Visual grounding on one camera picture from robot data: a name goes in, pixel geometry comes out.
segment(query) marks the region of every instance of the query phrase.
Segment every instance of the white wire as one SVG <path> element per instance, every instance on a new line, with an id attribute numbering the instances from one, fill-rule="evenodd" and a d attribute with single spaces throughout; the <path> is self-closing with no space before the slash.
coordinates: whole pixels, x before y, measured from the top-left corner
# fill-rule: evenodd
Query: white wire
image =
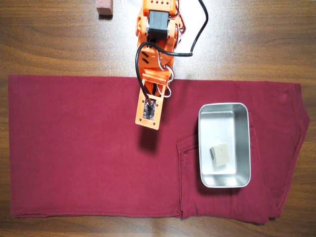
<path id="1" fill-rule="evenodd" d="M 164 68 L 167 68 L 167 69 L 171 72 L 171 79 L 168 80 L 168 82 L 167 82 L 167 88 L 168 88 L 168 90 L 169 90 L 169 94 L 168 94 L 168 95 L 164 95 L 164 98 L 169 98 L 169 97 L 171 96 L 171 89 L 170 89 L 170 87 L 169 87 L 169 84 L 170 84 L 170 82 L 172 82 L 173 79 L 174 79 L 174 72 L 173 72 L 172 68 L 169 67 L 168 64 L 166 64 L 166 65 L 164 66 Z M 158 89 L 159 94 L 162 95 L 162 92 L 160 91 L 158 85 L 157 85 L 157 89 Z"/>

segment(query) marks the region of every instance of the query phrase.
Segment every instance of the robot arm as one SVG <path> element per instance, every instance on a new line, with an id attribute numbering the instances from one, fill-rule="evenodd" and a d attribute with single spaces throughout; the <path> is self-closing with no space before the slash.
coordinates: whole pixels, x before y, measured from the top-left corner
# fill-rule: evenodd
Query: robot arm
<path id="1" fill-rule="evenodd" d="M 143 0 L 137 17 L 138 50 L 135 67 L 141 90 L 136 124 L 158 130 L 163 99 L 171 96 L 170 83 L 174 56 L 192 56 L 194 45 L 207 24 L 207 10 L 199 0 L 206 21 L 197 35 L 190 53 L 174 53 L 186 31 L 180 0 Z"/>

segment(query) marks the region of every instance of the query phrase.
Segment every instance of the black cable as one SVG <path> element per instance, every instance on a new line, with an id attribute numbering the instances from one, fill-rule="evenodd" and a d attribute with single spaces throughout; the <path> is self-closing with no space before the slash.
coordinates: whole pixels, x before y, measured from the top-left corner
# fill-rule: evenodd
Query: black cable
<path id="1" fill-rule="evenodd" d="M 142 48 L 143 48 L 144 46 L 146 46 L 146 45 L 149 45 L 149 46 L 155 48 L 155 49 L 156 49 L 157 51 L 159 51 L 160 53 L 163 53 L 163 54 L 168 55 L 168 56 L 174 56 L 174 57 L 191 57 L 191 56 L 193 55 L 193 49 L 194 49 L 194 47 L 195 47 L 195 45 L 196 45 L 196 43 L 197 43 L 197 40 L 198 40 L 199 36 L 201 35 L 202 31 L 204 30 L 204 28 L 205 28 L 205 26 L 206 26 L 206 24 L 207 24 L 207 22 L 208 22 L 208 13 L 207 13 L 207 9 L 206 9 L 206 7 L 205 7 L 203 1 L 202 1 L 202 0 L 198 0 L 198 2 L 199 2 L 199 4 L 201 5 L 201 7 L 203 8 L 203 11 L 204 11 L 204 13 L 205 13 L 205 18 L 206 18 L 206 19 L 205 19 L 205 22 L 204 22 L 204 24 L 202 25 L 200 31 L 198 32 L 198 34 L 197 34 L 195 40 L 193 41 L 193 44 L 192 44 L 190 53 L 174 53 L 174 52 L 165 51 L 165 50 L 163 50 L 162 48 L 160 48 L 158 45 L 156 45 L 155 43 L 149 42 L 149 41 L 146 41 L 146 42 L 142 43 L 142 44 L 138 47 L 137 52 L 136 52 L 136 57 L 135 57 L 136 75 L 137 75 L 138 82 L 139 82 L 139 84 L 140 84 L 140 87 L 141 87 L 141 89 L 142 89 L 142 91 L 143 91 L 144 96 L 145 96 L 146 99 L 149 99 L 149 97 L 148 97 L 148 94 L 147 94 L 147 92 L 146 92 L 146 90 L 145 90 L 145 87 L 144 87 L 144 85 L 143 85 L 143 83 L 142 83 L 142 79 L 141 79 L 141 76 L 140 76 L 140 73 L 139 73 L 139 66 L 138 66 L 139 54 L 140 54 Z"/>

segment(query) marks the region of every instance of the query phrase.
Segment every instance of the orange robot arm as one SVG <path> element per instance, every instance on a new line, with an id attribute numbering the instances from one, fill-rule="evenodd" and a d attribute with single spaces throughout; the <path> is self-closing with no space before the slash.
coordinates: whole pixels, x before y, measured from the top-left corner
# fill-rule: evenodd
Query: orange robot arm
<path id="1" fill-rule="evenodd" d="M 136 23 L 138 48 L 145 42 L 151 42 L 162 50 L 173 52 L 185 30 L 179 0 L 143 0 Z M 174 78 L 173 61 L 173 56 L 159 53 L 150 45 L 142 47 L 138 67 L 148 98 L 141 89 L 137 124 L 159 129 L 163 99 L 171 95 L 169 84 Z"/>

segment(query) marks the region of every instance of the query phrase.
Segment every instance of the small wooden block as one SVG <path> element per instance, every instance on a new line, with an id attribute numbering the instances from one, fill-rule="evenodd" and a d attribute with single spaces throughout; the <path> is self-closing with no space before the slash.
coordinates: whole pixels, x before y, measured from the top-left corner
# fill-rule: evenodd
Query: small wooden block
<path id="1" fill-rule="evenodd" d="M 113 0 L 97 0 L 96 7 L 99 15 L 113 15 Z"/>
<path id="2" fill-rule="evenodd" d="M 216 166 L 222 166 L 231 162 L 227 143 L 221 143 L 211 148 Z"/>

